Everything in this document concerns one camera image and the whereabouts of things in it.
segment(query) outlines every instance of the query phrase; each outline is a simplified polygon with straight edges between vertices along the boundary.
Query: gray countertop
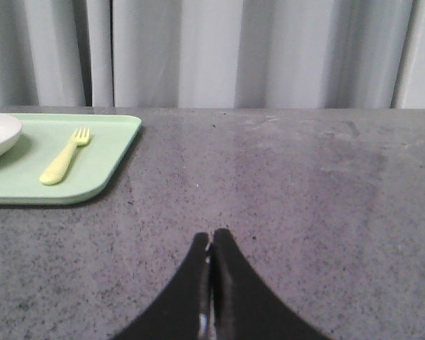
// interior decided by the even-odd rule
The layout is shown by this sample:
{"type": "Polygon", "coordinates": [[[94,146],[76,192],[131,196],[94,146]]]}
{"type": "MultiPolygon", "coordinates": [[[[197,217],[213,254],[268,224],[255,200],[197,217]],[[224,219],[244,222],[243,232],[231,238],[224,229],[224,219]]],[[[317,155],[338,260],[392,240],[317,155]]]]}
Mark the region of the gray countertop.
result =
{"type": "Polygon", "coordinates": [[[93,200],[0,207],[0,339],[111,337],[220,227],[331,339],[425,339],[425,110],[0,112],[143,122],[93,200]]]}

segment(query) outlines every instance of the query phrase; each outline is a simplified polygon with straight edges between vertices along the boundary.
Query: yellow fork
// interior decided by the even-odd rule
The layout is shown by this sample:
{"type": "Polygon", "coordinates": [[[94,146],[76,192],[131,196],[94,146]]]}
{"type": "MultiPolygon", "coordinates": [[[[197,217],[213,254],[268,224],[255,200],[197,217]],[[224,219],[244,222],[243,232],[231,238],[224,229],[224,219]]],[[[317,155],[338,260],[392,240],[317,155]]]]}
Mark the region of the yellow fork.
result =
{"type": "Polygon", "coordinates": [[[74,134],[69,138],[66,147],[59,153],[59,155],[49,164],[40,176],[40,182],[46,186],[51,186],[60,182],[69,164],[71,163],[72,156],[77,147],[83,147],[90,141],[90,129],[87,127],[79,127],[74,131],[74,134]]]}

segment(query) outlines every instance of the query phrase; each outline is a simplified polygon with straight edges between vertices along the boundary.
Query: green tray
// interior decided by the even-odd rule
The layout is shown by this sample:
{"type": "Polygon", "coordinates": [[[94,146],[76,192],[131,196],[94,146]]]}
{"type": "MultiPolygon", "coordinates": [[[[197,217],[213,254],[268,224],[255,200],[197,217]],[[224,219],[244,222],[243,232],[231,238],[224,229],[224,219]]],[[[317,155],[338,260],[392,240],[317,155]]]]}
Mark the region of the green tray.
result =
{"type": "Polygon", "coordinates": [[[14,113],[23,123],[18,142],[0,156],[0,204],[72,204],[100,193],[140,128],[130,115],[14,113]],[[39,176],[77,127],[91,130],[64,180],[44,186],[39,176]]]}

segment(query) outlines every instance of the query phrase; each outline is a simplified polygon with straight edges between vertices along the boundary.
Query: speckled countertop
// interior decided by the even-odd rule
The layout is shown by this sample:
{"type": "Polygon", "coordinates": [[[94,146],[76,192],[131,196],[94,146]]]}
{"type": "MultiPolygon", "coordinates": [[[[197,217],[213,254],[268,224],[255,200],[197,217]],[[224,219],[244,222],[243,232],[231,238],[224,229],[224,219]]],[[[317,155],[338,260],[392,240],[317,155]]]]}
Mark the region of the speckled countertop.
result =
{"type": "Polygon", "coordinates": [[[0,339],[108,339],[219,227],[330,338],[425,339],[425,110],[0,112],[143,121],[97,198],[0,207],[0,339]]]}

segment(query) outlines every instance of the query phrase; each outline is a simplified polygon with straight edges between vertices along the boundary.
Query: fork handle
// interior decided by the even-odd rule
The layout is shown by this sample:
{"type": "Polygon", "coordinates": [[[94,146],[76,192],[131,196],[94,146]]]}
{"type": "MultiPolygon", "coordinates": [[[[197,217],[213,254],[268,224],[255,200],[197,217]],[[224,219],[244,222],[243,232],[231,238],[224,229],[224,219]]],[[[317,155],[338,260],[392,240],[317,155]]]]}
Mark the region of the fork handle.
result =
{"type": "Polygon", "coordinates": [[[60,182],[66,174],[66,170],[71,163],[71,159],[76,148],[76,143],[68,141],[66,147],[64,147],[64,149],[41,174],[40,182],[46,186],[51,186],[60,182]]]}

